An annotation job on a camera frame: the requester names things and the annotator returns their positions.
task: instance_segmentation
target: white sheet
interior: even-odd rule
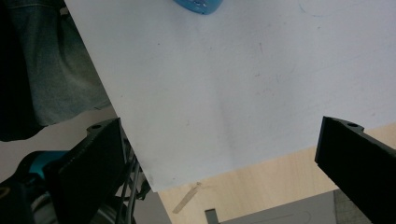
[[[66,3],[155,191],[396,121],[394,0]]]

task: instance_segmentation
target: gray clothing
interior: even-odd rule
[[[110,105],[63,1],[5,0],[26,61],[35,117],[42,126]]]

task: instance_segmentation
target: teal object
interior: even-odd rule
[[[44,179],[43,167],[50,161],[59,160],[66,152],[67,151],[45,151],[39,154],[30,166],[29,173],[36,173]]]
[[[193,12],[208,15],[218,9],[222,0],[175,0],[175,2]]]

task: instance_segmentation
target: wooden surface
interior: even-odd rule
[[[367,133],[396,148],[396,123]],[[206,224],[207,209],[215,208],[221,222],[337,189],[315,164],[315,153],[315,147],[300,150],[160,191],[160,197],[173,224]]]

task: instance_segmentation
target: black plastic bracket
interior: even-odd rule
[[[324,117],[318,167],[374,223],[396,223],[396,150],[358,124]]]

